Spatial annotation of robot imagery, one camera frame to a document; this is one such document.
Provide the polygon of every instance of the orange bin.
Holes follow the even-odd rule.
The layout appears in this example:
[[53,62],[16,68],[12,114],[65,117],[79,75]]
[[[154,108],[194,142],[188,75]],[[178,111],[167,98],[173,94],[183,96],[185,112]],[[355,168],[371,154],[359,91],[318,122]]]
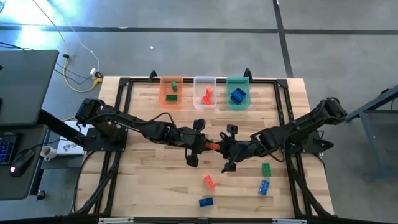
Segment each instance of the orange bin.
[[[177,92],[173,91],[172,81],[177,84]],[[182,77],[162,77],[160,78],[159,106],[165,109],[180,109],[182,107]],[[167,95],[176,95],[177,101],[166,101]]]

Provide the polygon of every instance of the blue lego brick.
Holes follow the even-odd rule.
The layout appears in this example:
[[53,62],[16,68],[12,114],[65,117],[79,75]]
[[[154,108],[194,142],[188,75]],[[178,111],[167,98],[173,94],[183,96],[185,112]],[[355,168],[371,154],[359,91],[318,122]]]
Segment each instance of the blue lego brick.
[[266,195],[269,188],[269,182],[266,180],[262,180],[259,193],[261,195]]
[[246,96],[246,93],[240,88],[237,88],[232,92],[231,100],[236,104],[240,104],[243,101],[244,96]]
[[213,198],[204,198],[199,200],[199,206],[213,205]]

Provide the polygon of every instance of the teal bin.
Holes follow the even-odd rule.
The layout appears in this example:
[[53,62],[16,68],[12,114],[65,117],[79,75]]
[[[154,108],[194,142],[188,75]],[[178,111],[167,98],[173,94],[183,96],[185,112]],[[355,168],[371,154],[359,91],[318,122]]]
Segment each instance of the teal bin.
[[[240,104],[236,104],[231,100],[232,92],[237,88],[246,93]],[[229,110],[246,110],[250,106],[249,77],[228,77],[226,79],[226,104]]]

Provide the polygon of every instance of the keyboard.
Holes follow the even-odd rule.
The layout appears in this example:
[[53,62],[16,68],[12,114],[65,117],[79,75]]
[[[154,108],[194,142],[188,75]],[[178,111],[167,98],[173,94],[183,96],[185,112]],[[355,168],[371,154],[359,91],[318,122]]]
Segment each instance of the keyboard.
[[16,141],[16,133],[0,133],[0,166],[11,163]]

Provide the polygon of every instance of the paper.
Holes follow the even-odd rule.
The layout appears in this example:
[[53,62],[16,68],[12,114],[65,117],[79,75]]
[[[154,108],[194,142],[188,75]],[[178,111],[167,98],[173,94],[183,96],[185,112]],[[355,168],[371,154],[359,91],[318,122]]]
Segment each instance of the paper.
[[[79,131],[78,126],[76,125],[76,121],[66,121],[65,124],[69,125],[69,127],[72,127]],[[80,126],[81,127],[81,133],[82,134],[87,134],[87,131],[89,128],[92,128],[92,125],[87,125],[86,127]],[[57,148],[57,155],[83,155],[85,152],[83,150],[83,147],[76,145],[75,143],[71,141],[60,141],[58,144]]]

